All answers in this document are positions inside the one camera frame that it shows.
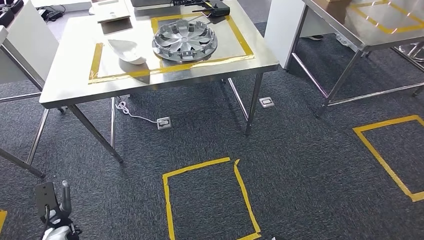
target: table top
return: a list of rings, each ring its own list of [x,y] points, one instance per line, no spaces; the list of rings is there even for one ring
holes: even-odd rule
[[[424,0],[302,0],[363,51],[424,41]]]
[[[210,20],[200,6],[132,10],[129,20],[98,24],[95,16],[70,18],[39,102],[48,109],[135,92],[275,71],[279,62],[236,0],[231,13]],[[156,29],[177,19],[202,21],[215,31],[218,47],[210,58],[189,63],[162,60],[152,49]],[[108,40],[137,43],[145,64],[124,62]]]

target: yellow tape square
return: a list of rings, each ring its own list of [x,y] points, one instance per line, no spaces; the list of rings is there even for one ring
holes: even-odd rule
[[[220,163],[229,162],[229,161],[230,161],[229,157],[220,158],[220,159],[216,159],[216,160],[202,162],[202,163],[195,164],[195,165],[192,165],[192,166],[183,167],[181,169],[171,171],[171,172],[168,172],[168,173],[165,173],[165,174],[162,175],[163,189],[164,189],[164,192],[165,192],[165,201],[166,201],[166,218],[167,218],[167,222],[168,222],[168,233],[169,233],[169,239],[170,240],[175,240],[175,233],[174,233],[174,224],[173,224],[172,211],[171,211],[170,187],[168,186],[168,178],[175,176],[175,175],[178,175],[178,174],[182,174],[182,173],[191,171],[191,170],[200,169],[200,168],[207,167],[207,166],[210,166],[210,165],[220,164]],[[239,163],[239,161],[240,161],[240,159],[237,159],[234,163],[234,174],[235,174],[235,177],[237,178],[238,184],[240,185],[241,193],[243,194],[244,202],[246,203],[246,207],[247,207],[247,210],[249,212],[250,220],[252,221],[253,228],[254,228],[255,232],[252,233],[252,234],[249,234],[247,236],[244,236],[242,238],[239,238],[238,240],[254,240],[254,239],[261,237],[261,235],[259,234],[261,232],[261,229],[259,228],[258,222],[256,222],[255,216],[252,212],[252,207],[251,207],[251,204],[249,202],[249,197],[248,197],[248,193],[246,191],[245,184],[243,183],[243,179],[240,175],[239,169],[237,168],[237,164]]]
[[[371,7],[371,6],[383,5],[383,4],[387,4],[388,6],[396,9],[397,11],[402,13],[403,15],[410,18],[411,20],[418,22],[419,24],[412,25],[412,26],[398,27],[398,28],[389,28],[389,27],[383,26],[381,23],[377,22],[371,16],[368,16],[366,13],[364,13],[363,11],[361,11],[359,9],[359,8],[363,8],[363,7]],[[363,17],[365,20],[367,20],[368,22],[370,22],[371,24],[373,24],[374,26],[376,26],[378,29],[380,29],[382,32],[384,32],[386,34],[395,34],[395,33],[399,34],[399,33],[405,33],[405,32],[415,31],[415,30],[419,30],[419,29],[424,28],[424,21],[421,18],[413,15],[412,13],[408,12],[407,10],[401,8],[400,6],[396,5],[394,2],[389,1],[389,0],[381,0],[381,1],[359,3],[359,4],[351,4],[349,7],[355,13],[357,13],[358,15]]]
[[[159,29],[159,21],[165,21],[165,20],[172,20],[172,19],[183,19],[183,18],[189,18],[189,17],[196,17],[196,16],[202,16],[203,14],[201,12],[196,13],[189,13],[189,14],[182,14],[182,15],[171,15],[171,16],[161,16],[161,17],[152,17],[150,19],[151,22],[151,28],[153,29],[153,33],[156,33]],[[202,60],[202,61],[196,61],[196,62],[189,62],[184,64],[176,64],[171,66],[164,66],[162,59],[160,59],[160,67],[155,69],[143,69],[139,71],[133,71],[133,72],[125,72],[121,74],[116,75],[108,75],[108,76],[98,76],[99,69],[100,69],[100,63],[102,58],[102,51],[103,51],[103,43],[97,43],[95,45],[93,60],[91,63],[91,69],[88,76],[88,84],[95,84],[95,83],[102,83],[102,82],[108,82],[108,81],[114,81],[119,79],[125,79],[125,78],[137,78],[137,77],[144,77],[148,75],[153,74],[162,74],[162,73],[170,73],[170,72],[178,72],[183,70],[189,70],[190,68],[194,67],[204,67],[208,65],[215,65],[219,63],[231,63],[235,61],[242,61],[242,60],[249,60],[254,59],[255,55],[250,48],[249,44],[246,42],[245,38],[243,37],[243,34],[240,32],[239,28],[237,27],[236,23],[234,22],[231,15],[225,16],[225,20],[227,21],[229,27],[231,28],[235,38],[237,39],[238,43],[240,44],[241,48],[244,51],[244,55],[240,56],[229,56],[229,57],[223,57],[218,59],[209,59],[209,60]]]
[[[386,172],[390,175],[390,177],[394,180],[394,182],[399,186],[399,188],[408,196],[411,198],[412,202],[424,200],[424,191],[412,193],[407,186],[402,182],[402,180],[396,175],[396,173],[390,168],[390,166],[387,164],[387,162],[382,158],[380,153],[373,147],[373,145],[367,140],[367,138],[364,136],[363,132],[377,129],[393,124],[401,124],[409,121],[418,121],[423,127],[424,127],[424,120],[420,118],[418,115],[411,115],[411,116],[405,116],[400,117],[396,119],[391,119],[387,121],[377,122],[365,126],[359,126],[353,128],[353,131],[358,135],[359,139],[365,144],[365,146],[369,149],[369,151],[374,155],[374,157],[377,159],[377,161],[382,165],[382,167],[386,170]]]
[[[2,232],[3,224],[5,223],[8,211],[0,210],[0,233]]]

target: metal frame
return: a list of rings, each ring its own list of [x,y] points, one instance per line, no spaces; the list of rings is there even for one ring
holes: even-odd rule
[[[352,71],[353,66],[359,61],[359,59],[361,58],[361,56],[363,55],[364,52],[362,50],[358,50],[355,53],[355,55],[350,60],[349,64],[347,65],[347,67],[344,69],[343,73],[341,74],[341,76],[337,80],[336,84],[332,88],[331,92],[327,93],[324,90],[324,88],[320,85],[320,83],[315,79],[315,77],[312,75],[312,73],[307,69],[307,67],[302,62],[302,60],[299,58],[299,56],[296,53],[294,53],[296,46],[298,44],[299,38],[300,38],[300,33],[302,31],[302,27],[303,27],[304,22],[305,22],[305,18],[306,18],[307,12],[308,12],[308,8],[309,7],[307,5],[305,5],[302,18],[300,20],[299,26],[298,26],[297,31],[296,31],[296,36],[295,36],[294,42],[293,42],[291,49],[290,49],[290,55],[289,55],[287,64],[284,66],[284,68],[286,69],[286,71],[288,71],[290,62],[292,61],[292,59],[295,59],[296,62],[300,65],[300,67],[303,69],[303,71],[307,74],[307,76],[312,80],[312,82],[315,84],[315,86],[319,89],[321,94],[324,96],[325,100],[324,100],[323,104],[321,105],[321,108],[315,114],[317,117],[320,117],[324,113],[324,111],[327,109],[327,107],[329,107],[329,106],[349,103],[349,102],[353,102],[353,101],[357,101],[357,100],[367,99],[367,98],[371,98],[371,97],[376,97],[376,96],[380,96],[380,95],[395,93],[395,92],[408,90],[408,89],[414,89],[414,88],[417,88],[417,90],[414,92],[413,96],[416,96],[420,92],[423,91],[424,82],[413,84],[413,85],[408,85],[408,86],[397,87],[397,88],[393,88],[393,89],[388,89],[388,90],[384,90],[384,91],[374,92],[374,93],[370,93],[370,94],[360,95],[360,96],[356,96],[356,97],[350,97],[350,98],[341,99],[341,100],[333,100],[333,98],[336,96],[339,89],[345,83],[347,77],[349,76],[350,72]],[[393,50],[395,50],[395,52],[397,52],[398,54],[401,54],[401,56],[403,56],[405,59],[407,59],[409,62],[411,62],[414,66],[416,66],[417,68],[419,68],[420,70],[422,70],[424,72],[424,67],[421,66],[420,64],[416,63],[409,56],[403,54],[401,51],[399,51],[395,47],[393,47]]]
[[[261,90],[261,84],[262,84],[262,78],[264,76],[264,73],[258,73],[256,74],[256,80],[254,82],[254,88],[253,88],[253,93],[252,93],[252,98],[251,98],[251,103],[250,103],[250,108],[249,108],[249,112],[246,111],[246,108],[242,102],[242,99],[240,98],[239,92],[236,89],[236,86],[234,85],[234,82],[231,78],[228,78],[227,81],[231,87],[232,92],[234,93],[235,99],[237,100],[238,105],[241,108],[241,112],[243,113],[244,119],[246,120],[246,129],[244,131],[245,135],[249,135],[251,130],[252,130],[252,124],[253,124],[253,119],[255,117],[255,112],[256,112],[256,104],[258,102],[258,98],[259,98],[259,92]],[[87,129],[91,131],[96,131],[98,133],[93,133],[93,135],[97,138],[98,137],[102,137],[103,139],[97,139],[99,140],[99,142],[110,152],[110,154],[112,154],[112,156],[118,160],[119,163],[122,163],[122,158],[116,153],[115,151],[115,132],[116,132],[116,110],[115,110],[115,104],[116,104],[116,97],[112,97],[111,98],[111,119],[110,119],[110,145],[107,143],[107,141],[103,138],[103,136],[96,130],[96,128],[94,126],[87,126],[84,122],[88,121],[88,119],[83,119],[80,121],[83,122],[84,125],[86,125],[85,127]]]
[[[424,41],[419,42],[406,55],[412,58],[416,62],[419,62],[419,60],[421,60],[422,62],[423,60],[420,58],[417,58],[417,55],[423,49],[423,47],[424,47]]]
[[[18,50],[12,45],[12,43],[6,38],[2,45],[0,46],[6,56],[25,74],[25,76],[37,87],[38,90],[43,91],[44,80],[43,78],[32,68],[32,66],[25,60],[25,58],[18,52]],[[5,97],[0,98],[0,103],[7,103],[16,100],[29,99],[39,97],[41,92],[24,94],[19,96]],[[81,121],[81,123],[93,134],[93,136],[106,148],[108,152],[119,162],[122,163],[121,156],[115,151],[115,140],[113,139],[111,144],[106,141],[106,139],[100,134],[100,132],[94,127],[94,125],[87,119],[87,117],[80,111],[76,105],[68,106],[71,112]],[[10,154],[6,150],[0,148],[0,157],[5,158],[6,160],[18,165],[19,167],[28,170],[30,173],[34,174],[37,177],[44,178],[46,174],[42,171],[34,168],[32,166],[37,147],[39,145],[44,127],[46,125],[46,120],[49,115],[49,109],[45,109],[41,117],[40,124],[38,126],[35,138],[32,142],[31,149],[29,151],[28,158],[26,161],[19,159],[18,157]],[[112,115],[115,115],[114,107],[112,108]],[[112,123],[112,135],[115,134],[115,121]]]
[[[0,50],[2,50],[6,54],[6,56],[25,74],[25,76],[31,81],[32,84],[34,84],[34,86],[38,90],[40,91],[43,90],[43,86],[40,83],[40,82],[44,83],[43,79],[28,64],[28,62],[25,61],[25,59],[21,56],[21,54],[16,50],[16,48],[10,43],[10,41],[7,38],[4,40],[3,44],[0,46]],[[39,97],[40,95],[41,95],[41,92],[36,92],[36,93],[30,93],[25,95],[19,95],[19,96],[5,97],[5,98],[0,98],[0,103],[7,103],[7,102],[16,101],[16,100],[35,98],[35,97]],[[18,165],[19,167],[23,169],[28,170],[30,173],[40,178],[44,178],[46,175],[42,171],[34,168],[32,166],[32,163],[34,160],[34,155],[37,151],[38,144],[40,142],[41,135],[43,133],[44,126],[46,124],[46,119],[48,114],[49,114],[49,109],[45,109],[26,161],[23,161],[19,159],[18,157],[10,154],[6,150],[0,148],[1,157],[5,158],[6,160],[9,160],[10,162]]]
[[[330,25],[333,29],[335,29],[338,33],[343,35],[345,38],[347,38],[352,44],[354,44],[358,49],[360,49],[363,52],[370,52],[374,50],[381,50],[381,49],[388,49],[393,46],[400,46],[400,45],[406,45],[406,44],[413,44],[413,43],[419,43],[424,41],[424,36],[415,37],[411,39],[402,39],[402,40],[396,40],[394,42],[386,42],[386,43],[379,43],[376,45],[367,45],[366,42],[363,42],[356,34],[355,30],[349,30],[344,26],[344,24],[341,24],[337,18],[332,16],[331,14],[328,14],[328,10],[325,9],[321,4],[319,4],[320,1],[317,0],[302,0],[305,5],[307,5],[312,11],[317,13],[328,25]]]
[[[246,124],[246,129],[244,131],[244,134],[246,135],[249,135],[252,130],[253,119],[255,117],[255,111],[256,111],[256,104],[258,103],[259,92],[261,90],[263,76],[264,76],[264,73],[256,74],[256,80],[254,81],[254,88],[253,88],[249,113],[246,111],[246,108],[243,105],[242,99],[240,98],[239,93],[237,92],[236,86],[234,86],[233,80],[231,78],[227,79],[231,87],[231,90],[234,93],[235,99],[237,100],[238,105],[240,106],[241,111],[243,112],[244,118],[246,119],[247,124]]]

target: gray carpet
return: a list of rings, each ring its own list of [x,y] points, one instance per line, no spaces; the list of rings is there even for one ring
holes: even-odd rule
[[[266,24],[257,27],[264,32]],[[353,56],[333,35],[320,42],[302,39],[296,51],[327,90]],[[376,51],[355,66],[339,97],[416,83],[422,75],[393,51]],[[247,107],[254,79],[234,79]],[[32,91],[29,84],[8,84],[0,96]],[[173,127],[158,131],[154,124],[118,114],[122,165],[70,112],[52,110],[33,164],[48,173],[45,180],[0,159],[0,209],[8,210],[0,239],[36,239],[43,226],[34,186],[45,181],[58,186],[64,179],[71,184],[71,217],[83,230],[81,239],[168,239],[162,174],[222,157],[232,161],[170,179],[177,239],[253,233],[232,169],[236,159],[261,239],[423,239],[424,200],[412,202],[352,130],[409,115],[424,118],[424,94],[412,98],[411,93],[333,106],[316,119],[323,98],[293,64],[290,73],[280,68],[264,74],[260,97],[272,97],[275,107],[258,104],[246,137],[233,93],[220,81],[145,92],[127,99],[131,112],[171,117]],[[79,106],[109,137],[110,101]],[[1,147],[26,158],[42,112],[37,99],[1,103]],[[412,191],[424,191],[422,133],[411,123],[366,134]]]

